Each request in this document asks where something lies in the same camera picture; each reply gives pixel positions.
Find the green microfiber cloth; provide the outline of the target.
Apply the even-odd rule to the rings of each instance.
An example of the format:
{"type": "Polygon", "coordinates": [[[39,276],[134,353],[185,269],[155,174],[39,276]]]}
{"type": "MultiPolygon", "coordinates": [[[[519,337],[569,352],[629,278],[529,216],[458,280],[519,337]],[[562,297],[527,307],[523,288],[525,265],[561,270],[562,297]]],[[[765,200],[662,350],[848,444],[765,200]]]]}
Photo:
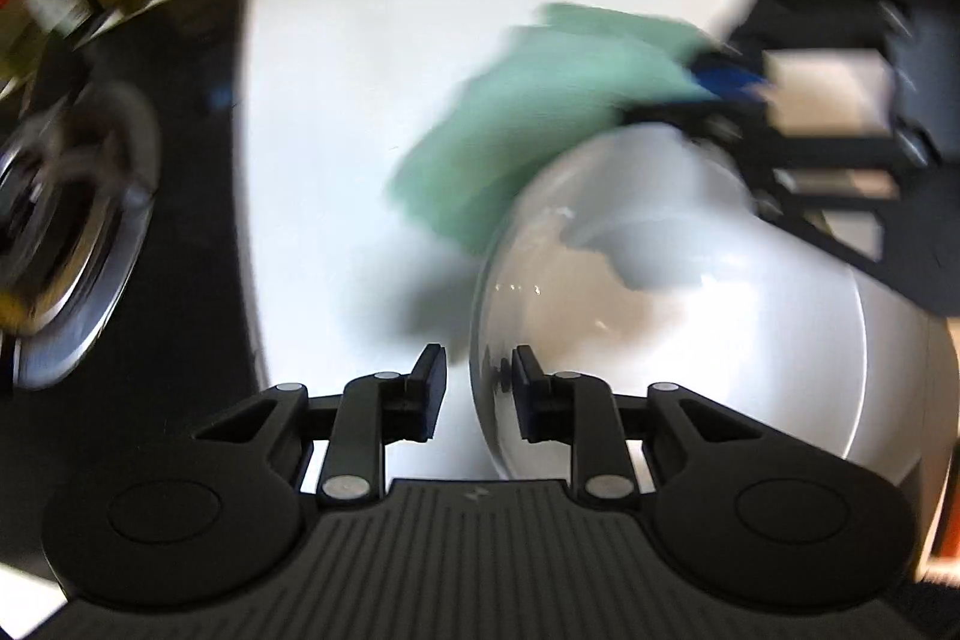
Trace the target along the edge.
{"type": "Polygon", "coordinates": [[[550,3],[509,33],[443,120],[405,154],[391,198],[407,220],[464,252],[487,252],[517,195],[635,104],[709,96],[693,60],[713,48],[680,19],[550,3]]]}

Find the white patterned ceramic bowl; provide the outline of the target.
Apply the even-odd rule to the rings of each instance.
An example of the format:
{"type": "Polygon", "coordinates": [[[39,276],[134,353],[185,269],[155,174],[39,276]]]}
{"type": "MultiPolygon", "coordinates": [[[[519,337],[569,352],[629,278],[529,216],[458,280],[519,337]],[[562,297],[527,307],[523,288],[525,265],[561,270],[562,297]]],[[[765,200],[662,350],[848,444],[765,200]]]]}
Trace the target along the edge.
{"type": "Polygon", "coordinates": [[[731,163],[667,125],[556,159],[517,198],[478,286],[470,369],[494,463],[562,477],[565,450],[519,432],[508,364],[523,344],[622,395],[672,381],[890,481],[949,464],[946,325],[760,220],[731,163]]]}

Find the black glass gas stove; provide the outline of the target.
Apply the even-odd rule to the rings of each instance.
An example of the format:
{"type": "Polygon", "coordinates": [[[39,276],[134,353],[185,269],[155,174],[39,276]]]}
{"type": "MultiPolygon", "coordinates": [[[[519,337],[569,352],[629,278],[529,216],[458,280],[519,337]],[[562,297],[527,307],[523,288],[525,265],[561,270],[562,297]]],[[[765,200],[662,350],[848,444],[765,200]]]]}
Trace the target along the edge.
{"type": "Polygon", "coordinates": [[[176,437],[262,388],[244,299],[236,143],[247,0],[167,0],[75,53],[41,86],[135,89],[160,130],[160,188],[106,331],[49,390],[2,396],[2,557],[41,565],[41,518],[73,473],[176,437]]]}

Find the stove burner with grate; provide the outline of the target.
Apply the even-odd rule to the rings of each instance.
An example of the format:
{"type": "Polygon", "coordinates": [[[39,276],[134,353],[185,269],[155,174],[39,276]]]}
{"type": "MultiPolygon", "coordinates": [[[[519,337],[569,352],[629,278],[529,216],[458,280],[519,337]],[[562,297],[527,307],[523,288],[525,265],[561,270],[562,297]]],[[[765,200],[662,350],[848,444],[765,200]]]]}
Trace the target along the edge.
{"type": "Polygon", "coordinates": [[[121,300],[161,174],[153,107],[89,85],[2,140],[2,375],[41,390],[76,369],[121,300]]]}

